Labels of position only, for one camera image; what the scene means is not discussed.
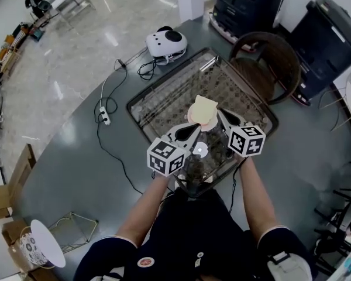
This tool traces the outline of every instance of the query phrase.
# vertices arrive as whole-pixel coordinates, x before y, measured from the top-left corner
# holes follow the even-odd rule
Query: brown chair
[[[250,47],[249,52],[243,50],[246,45]],[[301,69],[298,57],[278,35],[267,32],[243,35],[234,44],[229,59],[268,104],[284,101],[299,86]],[[285,92],[273,98],[276,82]]]

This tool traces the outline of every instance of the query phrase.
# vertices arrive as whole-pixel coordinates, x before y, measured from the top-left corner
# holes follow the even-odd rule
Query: tiled floor
[[[39,43],[27,40],[23,56],[2,86],[4,122],[0,155],[11,176],[25,143],[38,158],[82,100],[129,59],[159,27],[180,23],[177,0],[92,0],[71,19],[46,26]]]

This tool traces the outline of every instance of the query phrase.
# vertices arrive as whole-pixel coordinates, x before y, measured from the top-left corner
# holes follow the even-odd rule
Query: cardboard box
[[[35,281],[59,281],[50,269],[36,269],[29,273]]]
[[[2,226],[1,234],[8,246],[13,245],[24,228],[27,227],[27,223],[24,220],[16,220],[7,222]]]
[[[16,242],[8,248],[8,252],[22,273],[30,272],[31,270],[35,270],[39,267],[34,263],[29,262],[23,255],[19,247],[19,239],[17,239]]]
[[[8,211],[8,209],[7,208],[2,208],[2,209],[0,209],[0,219],[1,218],[8,218],[8,217],[10,217],[11,215],[10,215],[10,213],[9,213],[9,211]]]
[[[36,160],[30,144],[26,144],[8,184],[0,186],[0,210],[14,207]]]

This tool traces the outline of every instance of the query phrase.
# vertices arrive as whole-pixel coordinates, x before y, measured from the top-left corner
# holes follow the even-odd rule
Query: person
[[[317,272],[305,246],[277,221],[252,158],[241,166],[240,178],[249,231],[234,222],[214,189],[195,199],[177,188],[161,203],[169,178],[157,176],[116,235],[90,247],[74,280],[315,278]],[[289,261],[286,267],[282,260]],[[287,272],[295,275],[286,276]]]
[[[44,17],[43,11],[39,8],[39,3],[42,0],[25,0],[25,7],[32,8],[33,13],[38,17],[38,19]]]

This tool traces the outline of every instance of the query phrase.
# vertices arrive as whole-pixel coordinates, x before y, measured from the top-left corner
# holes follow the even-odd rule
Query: gray table
[[[177,30],[185,34],[189,42],[185,58],[205,46],[228,57],[230,44],[202,20],[188,21]],[[149,60],[146,56],[140,63]],[[176,65],[159,68],[156,77]],[[101,127],[101,138],[107,149],[122,158],[130,178],[138,189],[144,191],[151,182],[151,171],[146,166],[149,143],[126,110],[129,100],[150,84],[136,74],[138,66],[128,66],[128,79],[114,96],[118,111],[111,116],[110,126]],[[124,73],[114,72],[104,91],[109,93],[123,76]],[[20,215],[26,220],[37,218],[46,225],[71,210],[98,219],[100,224],[93,240],[113,235],[139,198],[125,179],[120,163],[99,147],[93,109],[100,91],[101,85],[51,140],[32,171],[19,203]],[[330,133],[336,117],[333,107],[319,111],[317,107],[304,108],[287,100],[272,109],[279,118],[280,127],[254,161],[273,200],[278,219],[310,247],[315,240],[312,230],[319,219],[313,208],[320,202],[321,194],[330,189],[335,172],[351,160],[351,126],[346,124]],[[216,188],[225,203],[230,205],[232,176]],[[239,183],[232,217],[243,229],[247,228]],[[86,245],[68,253],[67,266],[57,269],[57,274],[64,280],[71,280],[88,248]]]

